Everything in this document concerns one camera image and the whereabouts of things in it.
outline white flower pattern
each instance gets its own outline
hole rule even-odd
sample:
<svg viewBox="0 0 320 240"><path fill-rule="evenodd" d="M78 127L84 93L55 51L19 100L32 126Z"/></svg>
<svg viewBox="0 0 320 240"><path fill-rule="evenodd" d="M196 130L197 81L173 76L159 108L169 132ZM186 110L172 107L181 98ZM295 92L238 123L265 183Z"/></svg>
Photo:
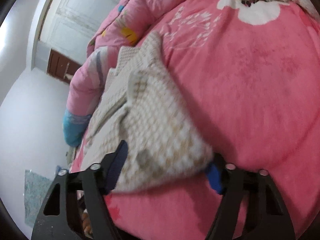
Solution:
<svg viewBox="0 0 320 240"><path fill-rule="evenodd" d="M168 25L170 26L169 31L165 32L164 25L162 26L160 33L163 34L164 39L168 39L168 41L173 41L176 34L181 29L193 29L192 33L194 33L194 35L190 36L189 39L184 40L184 42L182 43L175 44L174 48L186 49L202 47L208 40L208 37L212 32L213 28L217 25L217 22L220 20L221 14L218 15L213 21L211 20L212 14L207 11L202 13L195 13L183 18L183 9L184 7L181 6L174 15L173 19L168 23Z"/></svg>
<svg viewBox="0 0 320 240"><path fill-rule="evenodd" d="M238 18L244 23L251 25L264 25L276 20L280 15L280 5L289 5L285 2L265 2L258 1L252 3L250 7L241 3L241 0L220 0L217 9L222 10L226 6L239 9Z"/></svg>

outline door panel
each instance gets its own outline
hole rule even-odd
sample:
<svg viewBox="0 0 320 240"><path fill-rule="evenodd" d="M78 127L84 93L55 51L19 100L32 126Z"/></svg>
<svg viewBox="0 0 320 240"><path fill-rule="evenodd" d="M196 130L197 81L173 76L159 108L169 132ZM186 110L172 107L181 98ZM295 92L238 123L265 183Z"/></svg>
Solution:
<svg viewBox="0 0 320 240"><path fill-rule="evenodd" d="M82 65L94 31L75 25L73 21L61 16L56 16L53 22L49 37L51 47Z"/></svg>
<svg viewBox="0 0 320 240"><path fill-rule="evenodd" d="M53 0L40 40L82 65L90 39L119 1L59 0L57 6Z"/></svg>
<svg viewBox="0 0 320 240"><path fill-rule="evenodd" d="M53 77L56 77L63 82L70 83L70 80L66 74L74 75L80 67L81 66L78 63L72 61L65 55L60 54L53 49L51 50L48 74L52 75Z"/></svg>

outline blue fabric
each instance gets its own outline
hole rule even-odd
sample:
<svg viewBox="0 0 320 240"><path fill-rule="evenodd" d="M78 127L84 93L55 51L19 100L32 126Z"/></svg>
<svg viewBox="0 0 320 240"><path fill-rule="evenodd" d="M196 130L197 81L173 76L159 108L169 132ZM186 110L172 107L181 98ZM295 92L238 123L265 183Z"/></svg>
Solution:
<svg viewBox="0 0 320 240"><path fill-rule="evenodd" d="M65 111L63 117L63 134L64 139L71 147L77 147L81 144L81 140L85 130L88 127L91 114L79 116Z"/></svg>
<svg viewBox="0 0 320 240"><path fill-rule="evenodd" d="M120 149L119 148L117 149L117 155L109 167L107 177L106 177L106 182L107 182L106 190L108 193L111 190L115 189L120 173L122 171L122 167L127 157L128 157L128 144L127 142L125 142L122 144L122 147Z"/></svg>
<svg viewBox="0 0 320 240"><path fill-rule="evenodd" d="M204 172L209 180L210 187L218 194L222 194L221 173L217 167L213 163L210 163Z"/></svg>
<svg viewBox="0 0 320 240"><path fill-rule="evenodd" d="M124 6L120 5L119 8L118 8L118 12L122 12L123 9L124 9Z"/></svg>

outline pink bedsheet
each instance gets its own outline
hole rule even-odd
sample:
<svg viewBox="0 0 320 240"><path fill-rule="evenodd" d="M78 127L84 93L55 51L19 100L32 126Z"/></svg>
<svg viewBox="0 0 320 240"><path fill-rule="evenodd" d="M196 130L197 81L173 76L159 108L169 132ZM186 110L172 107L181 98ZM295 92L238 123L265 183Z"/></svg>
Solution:
<svg viewBox="0 0 320 240"><path fill-rule="evenodd" d="M200 133L228 162L269 170L301 235L320 210L319 24L294 3L187 0L150 30L164 37L165 65ZM141 239L200 240L220 196L199 174L105 200L115 224Z"/></svg>

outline bolt head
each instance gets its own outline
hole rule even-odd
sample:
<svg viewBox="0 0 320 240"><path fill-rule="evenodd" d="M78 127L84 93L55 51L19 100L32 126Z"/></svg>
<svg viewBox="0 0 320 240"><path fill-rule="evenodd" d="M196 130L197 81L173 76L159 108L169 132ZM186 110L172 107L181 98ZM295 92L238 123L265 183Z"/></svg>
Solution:
<svg viewBox="0 0 320 240"><path fill-rule="evenodd" d="M101 165L99 163L94 163L90 166L90 169L93 170L93 171L96 171L98 169L101 168Z"/></svg>
<svg viewBox="0 0 320 240"><path fill-rule="evenodd" d="M259 171L259 174L260 174L261 176L268 176L268 175L269 175L269 172L266 171L266 170L260 170L260 171Z"/></svg>
<svg viewBox="0 0 320 240"><path fill-rule="evenodd" d="M232 163L228 163L228 164L226 164L226 169L233 171L236 169L236 166Z"/></svg>
<svg viewBox="0 0 320 240"><path fill-rule="evenodd" d="M67 170L61 170L61 171L58 172L58 175L59 175L59 176L64 176L64 175L66 175L67 173L68 173Z"/></svg>

